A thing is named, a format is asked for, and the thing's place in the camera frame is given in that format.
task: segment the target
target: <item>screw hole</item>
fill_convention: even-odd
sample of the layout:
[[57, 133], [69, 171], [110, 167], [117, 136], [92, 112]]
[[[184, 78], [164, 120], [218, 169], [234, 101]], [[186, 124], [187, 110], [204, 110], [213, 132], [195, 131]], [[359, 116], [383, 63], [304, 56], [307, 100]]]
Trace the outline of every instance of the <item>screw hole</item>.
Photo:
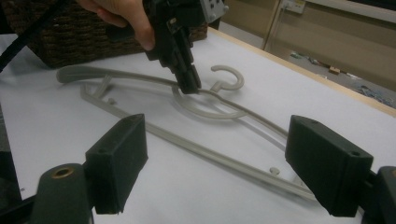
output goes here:
[[52, 174], [52, 178], [60, 179], [73, 174], [74, 169], [70, 167], [63, 167]]
[[355, 151], [350, 152], [350, 154], [352, 154], [352, 156], [360, 156], [361, 155], [359, 152], [355, 152]]

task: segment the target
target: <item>brown basket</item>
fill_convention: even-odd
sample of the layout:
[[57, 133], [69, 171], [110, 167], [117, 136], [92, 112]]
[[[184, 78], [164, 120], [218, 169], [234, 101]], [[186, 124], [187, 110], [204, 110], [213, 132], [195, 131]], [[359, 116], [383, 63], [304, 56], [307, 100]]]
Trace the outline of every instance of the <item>brown basket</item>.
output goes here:
[[[1, 0], [1, 5], [9, 26], [20, 35], [55, 2], [56, 0]], [[105, 34], [107, 26], [96, 14], [72, 1], [28, 47], [49, 67], [143, 52], [134, 39], [110, 42]], [[191, 28], [191, 39], [204, 39], [206, 32], [206, 24]]]

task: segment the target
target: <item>black cable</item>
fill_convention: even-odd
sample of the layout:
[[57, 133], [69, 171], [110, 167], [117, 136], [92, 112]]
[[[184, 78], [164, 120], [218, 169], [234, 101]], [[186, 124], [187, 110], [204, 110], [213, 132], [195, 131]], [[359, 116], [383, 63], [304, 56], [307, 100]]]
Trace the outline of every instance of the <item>black cable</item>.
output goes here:
[[29, 26], [0, 56], [0, 73], [9, 62], [36, 36], [58, 16], [73, 0], [58, 0], [37, 21]]

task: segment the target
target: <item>black plastic block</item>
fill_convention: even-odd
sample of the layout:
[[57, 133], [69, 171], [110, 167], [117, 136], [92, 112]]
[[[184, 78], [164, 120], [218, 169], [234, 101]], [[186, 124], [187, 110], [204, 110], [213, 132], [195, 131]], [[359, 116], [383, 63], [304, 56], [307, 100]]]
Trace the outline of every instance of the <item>black plastic block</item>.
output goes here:
[[122, 212], [148, 159], [144, 115], [120, 120], [87, 151], [86, 159], [96, 213]]
[[292, 116], [286, 160], [335, 217], [354, 217], [373, 157], [323, 124]]

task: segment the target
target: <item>floor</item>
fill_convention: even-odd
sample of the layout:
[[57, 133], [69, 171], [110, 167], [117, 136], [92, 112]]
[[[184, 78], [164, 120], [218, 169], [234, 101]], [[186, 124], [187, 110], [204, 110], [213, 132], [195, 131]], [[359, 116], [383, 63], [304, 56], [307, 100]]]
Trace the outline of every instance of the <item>floor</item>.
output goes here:
[[[219, 30], [223, 33], [233, 36], [239, 40], [242, 40], [249, 45], [256, 48], [262, 49], [262, 38], [245, 32], [241, 29], [233, 27], [225, 22], [221, 22]], [[359, 78], [358, 74], [348, 74], [341, 72], [338, 75], [329, 72], [329, 67], [315, 59], [309, 58], [309, 56], [293, 52], [289, 57], [289, 62], [305, 68], [318, 76], [327, 78], [333, 82], [336, 82], [342, 86], [345, 86], [353, 91], [357, 91], [367, 97], [375, 98], [378, 102], [396, 108], [396, 92], [378, 86], [372, 82], [366, 81]]]

